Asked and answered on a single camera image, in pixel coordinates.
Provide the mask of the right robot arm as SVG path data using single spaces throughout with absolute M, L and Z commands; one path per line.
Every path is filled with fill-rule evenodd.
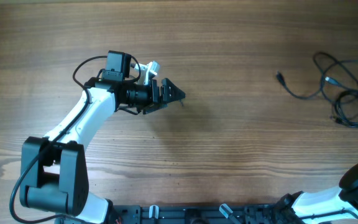
M 271 212 L 272 223 L 329 223 L 358 220 L 358 164 L 350 168 L 337 187 L 319 192 L 286 194 Z

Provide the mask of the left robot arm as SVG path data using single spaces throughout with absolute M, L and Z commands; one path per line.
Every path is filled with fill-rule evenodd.
M 41 138 L 22 145 L 21 174 L 12 190 L 9 212 L 17 217 L 14 201 L 43 210 L 62 223 L 120 223 L 112 201 L 89 191 L 85 152 L 102 124 L 117 111 L 149 114 L 181 101 L 185 92 L 164 78 L 159 65 L 140 64 L 127 53 L 109 51 L 106 65 L 81 84 L 82 95 L 61 121 Z

